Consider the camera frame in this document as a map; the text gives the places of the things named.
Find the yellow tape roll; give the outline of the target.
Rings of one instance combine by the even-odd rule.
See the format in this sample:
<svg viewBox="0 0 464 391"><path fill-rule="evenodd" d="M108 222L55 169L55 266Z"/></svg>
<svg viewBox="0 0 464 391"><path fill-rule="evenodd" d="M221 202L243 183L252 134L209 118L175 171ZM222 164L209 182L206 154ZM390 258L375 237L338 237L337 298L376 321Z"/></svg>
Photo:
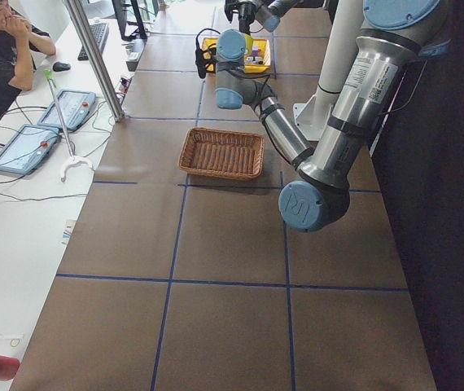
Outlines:
<svg viewBox="0 0 464 391"><path fill-rule="evenodd" d="M253 38L247 33L243 33L245 40L245 55L250 55L252 53Z"/></svg>

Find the brown wicker basket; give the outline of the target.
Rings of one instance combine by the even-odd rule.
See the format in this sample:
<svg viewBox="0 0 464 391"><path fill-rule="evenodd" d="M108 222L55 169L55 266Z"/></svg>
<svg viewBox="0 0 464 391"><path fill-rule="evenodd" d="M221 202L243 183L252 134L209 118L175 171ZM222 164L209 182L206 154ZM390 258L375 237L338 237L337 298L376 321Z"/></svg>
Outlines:
<svg viewBox="0 0 464 391"><path fill-rule="evenodd" d="M188 131L178 168L194 175L248 181L263 169L265 139L259 134L195 127Z"/></svg>

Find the yellow plastic basket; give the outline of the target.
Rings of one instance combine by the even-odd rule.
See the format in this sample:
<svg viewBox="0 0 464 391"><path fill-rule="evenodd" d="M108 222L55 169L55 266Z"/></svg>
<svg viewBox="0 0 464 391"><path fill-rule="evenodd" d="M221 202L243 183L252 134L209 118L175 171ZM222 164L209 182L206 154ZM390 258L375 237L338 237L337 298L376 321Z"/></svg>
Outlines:
<svg viewBox="0 0 464 391"><path fill-rule="evenodd" d="M205 37L202 42L199 42L201 49L207 51L206 58L212 57L213 65L208 68L208 73L215 72L216 53L217 53L217 37ZM246 55L244 58L245 73L263 73L271 66L270 44L267 39L255 39L253 45L258 45L259 56L253 58Z"/></svg>

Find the white reach grabber tool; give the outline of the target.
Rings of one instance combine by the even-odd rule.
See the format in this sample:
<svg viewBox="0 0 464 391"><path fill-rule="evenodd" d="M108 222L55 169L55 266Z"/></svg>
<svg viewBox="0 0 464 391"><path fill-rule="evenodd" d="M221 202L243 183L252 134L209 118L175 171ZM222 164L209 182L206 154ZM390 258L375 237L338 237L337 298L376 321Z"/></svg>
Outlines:
<svg viewBox="0 0 464 391"><path fill-rule="evenodd" d="M70 138L69 138L69 135L68 135L68 129L67 129L66 121L64 120L62 109L61 109L61 107L59 105L59 99L58 99L58 96L57 96L56 91L55 91L55 82L54 82L53 77L52 77L52 72L51 72L51 70L45 68L43 70L43 73L44 73L44 76L45 76L45 78L47 80L47 83L49 85L50 92L51 92L51 95L53 97L55 109L56 109L56 112L57 112L57 115L58 115L58 118L59 118L59 122L61 124L63 137L65 139L65 142L66 142L66 145L67 145L67 148L68 148L69 158L67 158L66 161L62 164L62 166L60 168L60 171L59 171L61 182L65 182L66 177L67 177L66 173L67 173L69 168L71 168L73 166L76 166L76 165L80 165L80 164L86 164L90 169L94 170L94 164L93 164L92 160L89 159L88 157L78 156L73 151L72 144L71 144L71 141L70 141Z"/></svg>

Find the far teach pendant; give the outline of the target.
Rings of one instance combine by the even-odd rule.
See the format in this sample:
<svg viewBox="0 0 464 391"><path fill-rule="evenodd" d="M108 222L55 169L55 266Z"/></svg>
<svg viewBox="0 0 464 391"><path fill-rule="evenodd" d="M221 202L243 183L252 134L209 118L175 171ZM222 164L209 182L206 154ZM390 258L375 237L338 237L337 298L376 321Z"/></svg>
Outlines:
<svg viewBox="0 0 464 391"><path fill-rule="evenodd" d="M60 90L57 94L60 109L68 132L75 132L86 121L96 101L94 92L79 90ZM54 103L44 111L37 122L39 125L62 128Z"/></svg>

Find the teach pendant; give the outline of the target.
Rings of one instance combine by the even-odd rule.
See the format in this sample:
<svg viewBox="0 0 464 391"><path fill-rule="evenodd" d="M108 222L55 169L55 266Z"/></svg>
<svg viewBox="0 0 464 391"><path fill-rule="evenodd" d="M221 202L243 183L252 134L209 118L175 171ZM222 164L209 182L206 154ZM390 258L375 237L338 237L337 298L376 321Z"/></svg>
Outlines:
<svg viewBox="0 0 464 391"><path fill-rule="evenodd" d="M75 132L86 121L96 101L94 92L79 90L60 90L57 94L60 109L68 132ZM62 128L54 103L44 111L37 122L39 125Z"/></svg>
<svg viewBox="0 0 464 391"><path fill-rule="evenodd" d="M57 128L47 125L23 125L0 151L0 172L30 174L59 141Z"/></svg>

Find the black monitor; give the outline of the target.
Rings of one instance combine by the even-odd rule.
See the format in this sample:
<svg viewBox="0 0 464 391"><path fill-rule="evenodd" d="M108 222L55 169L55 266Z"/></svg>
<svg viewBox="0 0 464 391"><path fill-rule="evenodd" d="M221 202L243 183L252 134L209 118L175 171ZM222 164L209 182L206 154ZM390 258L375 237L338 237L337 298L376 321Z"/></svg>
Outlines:
<svg viewBox="0 0 464 391"><path fill-rule="evenodd" d="M112 7L123 41L147 40L147 33L137 0L112 0Z"/></svg>

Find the near teach pendant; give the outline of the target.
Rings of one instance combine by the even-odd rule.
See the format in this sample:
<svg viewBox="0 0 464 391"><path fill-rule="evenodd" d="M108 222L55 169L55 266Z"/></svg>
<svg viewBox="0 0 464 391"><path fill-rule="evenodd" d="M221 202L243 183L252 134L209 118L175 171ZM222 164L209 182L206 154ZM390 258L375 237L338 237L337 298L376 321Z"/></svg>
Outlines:
<svg viewBox="0 0 464 391"><path fill-rule="evenodd" d="M47 125L23 125L0 151L0 172L30 174L59 141L57 128Z"/></svg>

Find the black keyboard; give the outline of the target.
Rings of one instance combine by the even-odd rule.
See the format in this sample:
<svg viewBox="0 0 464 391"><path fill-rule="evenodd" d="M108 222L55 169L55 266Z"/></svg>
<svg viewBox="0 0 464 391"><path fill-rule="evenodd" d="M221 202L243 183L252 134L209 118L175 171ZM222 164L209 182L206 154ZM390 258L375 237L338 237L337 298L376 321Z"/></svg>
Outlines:
<svg viewBox="0 0 464 391"><path fill-rule="evenodd" d="M109 35L109 24L105 22L98 22L95 24L90 25L90 32L94 39L94 43L98 48L100 54L103 53L105 48L107 37ZM82 47L78 56L78 61L87 61L89 59L88 53L86 52L85 48Z"/></svg>

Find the black computer mouse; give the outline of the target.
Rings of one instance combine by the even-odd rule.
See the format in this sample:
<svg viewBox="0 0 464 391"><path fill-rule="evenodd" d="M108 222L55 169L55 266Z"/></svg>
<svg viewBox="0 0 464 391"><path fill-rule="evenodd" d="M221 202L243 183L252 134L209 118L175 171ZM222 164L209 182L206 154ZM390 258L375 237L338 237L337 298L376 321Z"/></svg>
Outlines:
<svg viewBox="0 0 464 391"><path fill-rule="evenodd" d="M65 72L71 69L71 65L63 62L55 62L52 65L52 70L54 72Z"/></svg>

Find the seated person in black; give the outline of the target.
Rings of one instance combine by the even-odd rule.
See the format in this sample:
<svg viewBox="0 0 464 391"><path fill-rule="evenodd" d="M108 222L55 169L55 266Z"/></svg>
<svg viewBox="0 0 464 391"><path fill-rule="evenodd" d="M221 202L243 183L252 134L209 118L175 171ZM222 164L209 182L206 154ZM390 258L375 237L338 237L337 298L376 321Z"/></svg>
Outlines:
<svg viewBox="0 0 464 391"><path fill-rule="evenodd" d="M34 51L54 55L56 47L48 33L0 1L0 119L20 93L33 88Z"/></svg>

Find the aluminium frame post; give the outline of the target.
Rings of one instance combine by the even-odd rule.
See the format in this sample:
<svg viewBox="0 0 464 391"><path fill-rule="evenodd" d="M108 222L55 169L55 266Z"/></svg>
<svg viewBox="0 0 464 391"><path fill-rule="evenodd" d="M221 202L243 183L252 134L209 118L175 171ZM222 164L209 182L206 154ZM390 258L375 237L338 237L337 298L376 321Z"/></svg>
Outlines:
<svg viewBox="0 0 464 391"><path fill-rule="evenodd" d="M118 123L125 117L125 113L121 107L120 100L116 95L111 78L103 61L103 57L94 43L94 39L90 32L90 24L85 16L82 5L77 0L64 0L63 3L68 11L75 30L77 31L81 44L88 53L91 68L97 78L103 97L110 108L114 121Z"/></svg>

